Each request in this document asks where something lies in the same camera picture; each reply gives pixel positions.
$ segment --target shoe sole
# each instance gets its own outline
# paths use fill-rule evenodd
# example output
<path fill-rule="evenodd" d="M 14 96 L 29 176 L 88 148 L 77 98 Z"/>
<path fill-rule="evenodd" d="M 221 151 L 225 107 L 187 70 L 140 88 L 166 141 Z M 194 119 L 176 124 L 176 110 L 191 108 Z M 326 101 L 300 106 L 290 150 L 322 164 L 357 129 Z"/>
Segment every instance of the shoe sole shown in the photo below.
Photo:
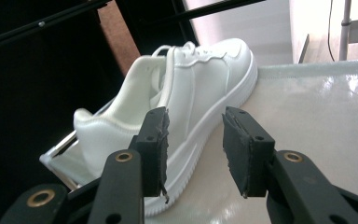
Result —
<path fill-rule="evenodd" d="M 172 167 L 172 165 L 178 165 L 179 167 L 182 167 L 182 169 L 179 172 L 179 175 L 177 175 L 168 186 L 165 186 L 170 196 L 170 201 L 167 204 L 165 203 L 164 197 L 145 198 L 146 217 L 152 217 L 163 212 L 171 207 L 179 198 L 190 180 L 190 177 L 193 175 L 206 141 L 209 139 L 213 130 L 221 123 L 221 115 L 225 112 L 226 106 L 239 107 L 243 105 L 251 95 L 256 81 L 257 66 L 255 57 L 251 52 L 251 66 L 241 82 L 205 113 L 192 132 L 188 135 L 187 141 L 179 146 L 174 155 L 168 158 L 167 167 L 169 168 L 167 169 L 167 176 L 170 176 L 170 167 Z"/>

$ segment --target white surface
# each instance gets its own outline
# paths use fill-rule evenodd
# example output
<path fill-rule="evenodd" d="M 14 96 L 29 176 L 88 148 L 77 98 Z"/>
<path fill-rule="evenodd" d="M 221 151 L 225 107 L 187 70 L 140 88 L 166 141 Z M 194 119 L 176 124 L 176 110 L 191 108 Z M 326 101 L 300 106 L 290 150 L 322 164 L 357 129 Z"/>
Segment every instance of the white surface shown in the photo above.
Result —
<path fill-rule="evenodd" d="M 185 0 L 189 9 L 218 0 Z M 268 0 L 192 20 L 201 45 L 227 38 L 248 44 L 259 65 L 293 62 L 289 0 Z"/>
<path fill-rule="evenodd" d="M 276 149 L 304 153 L 332 184 L 358 194 L 358 62 L 262 67 L 241 108 Z M 222 141 L 221 124 L 181 197 L 146 223 L 270 223 L 264 198 L 240 196 Z"/>

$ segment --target metal grommet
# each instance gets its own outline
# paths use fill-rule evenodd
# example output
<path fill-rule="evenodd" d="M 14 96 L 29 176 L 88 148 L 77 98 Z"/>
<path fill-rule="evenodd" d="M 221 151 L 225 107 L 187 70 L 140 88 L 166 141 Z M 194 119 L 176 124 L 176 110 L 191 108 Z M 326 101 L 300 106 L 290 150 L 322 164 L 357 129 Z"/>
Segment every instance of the metal grommet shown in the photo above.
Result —
<path fill-rule="evenodd" d="M 294 152 L 286 152 L 283 154 L 284 158 L 292 162 L 302 162 L 303 159 L 300 155 Z"/>
<path fill-rule="evenodd" d="M 55 196 L 54 190 L 42 189 L 28 198 L 27 205 L 29 207 L 39 207 L 50 202 L 54 198 L 54 196 Z"/>
<path fill-rule="evenodd" d="M 129 152 L 122 152 L 116 155 L 116 161 L 130 161 L 132 159 L 132 154 Z"/>

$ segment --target white sneaker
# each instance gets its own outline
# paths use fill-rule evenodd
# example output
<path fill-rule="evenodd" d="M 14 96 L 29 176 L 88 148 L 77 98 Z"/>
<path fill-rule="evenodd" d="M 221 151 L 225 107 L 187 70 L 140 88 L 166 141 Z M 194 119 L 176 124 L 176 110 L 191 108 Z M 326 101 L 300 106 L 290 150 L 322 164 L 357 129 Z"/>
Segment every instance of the white sneaker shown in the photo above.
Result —
<path fill-rule="evenodd" d="M 167 49 L 166 56 L 158 56 Z M 221 122 L 227 105 L 241 106 L 257 80 L 254 56 L 240 39 L 210 47 L 188 42 L 183 47 L 162 46 L 152 56 L 135 61 L 109 108 L 93 117 L 75 112 L 75 129 L 89 170 L 99 177 L 106 158 L 127 148 L 147 111 L 169 109 L 167 181 L 165 198 L 145 198 L 145 215 L 171 206 L 184 190 L 209 134 Z"/>

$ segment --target white wall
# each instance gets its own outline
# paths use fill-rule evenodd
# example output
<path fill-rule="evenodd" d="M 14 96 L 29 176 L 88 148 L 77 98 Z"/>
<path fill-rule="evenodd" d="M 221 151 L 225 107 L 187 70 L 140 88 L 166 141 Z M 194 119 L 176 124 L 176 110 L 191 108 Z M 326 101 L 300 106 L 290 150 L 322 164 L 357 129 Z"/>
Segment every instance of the white wall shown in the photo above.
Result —
<path fill-rule="evenodd" d="M 216 0 L 185 0 L 187 8 Z M 267 0 L 196 18 L 192 21 L 201 45 L 237 37 L 252 50 L 259 65 L 293 63 L 289 0 Z"/>

